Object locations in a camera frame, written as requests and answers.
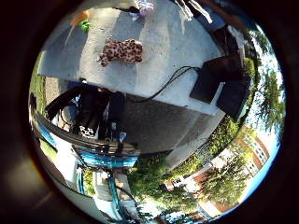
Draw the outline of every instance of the stuffed toy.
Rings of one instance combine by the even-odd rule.
[[[107,39],[98,61],[101,61],[101,65],[106,67],[113,60],[121,60],[125,63],[140,63],[142,62],[141,56],[141,42],[134,39],[128,39],[123,42]]]

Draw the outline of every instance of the grass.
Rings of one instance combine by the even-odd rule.
[[[48,143],[43,140],[39,140],[40,148],[44,152],[44,154],[52,161],[56,162],[57,152],[55,149]]]
[[[36,65],[35,65],[34,71],[32,73],[29,91],[32,92],[36,97],[37,111],[39,111],[41,114],[44,114],[46,103],[47,103],[46,91],[45,91],[46,78],[37,73],[40,56],[41,56],[41,53],[38,54],[38,57],[36,59]]]

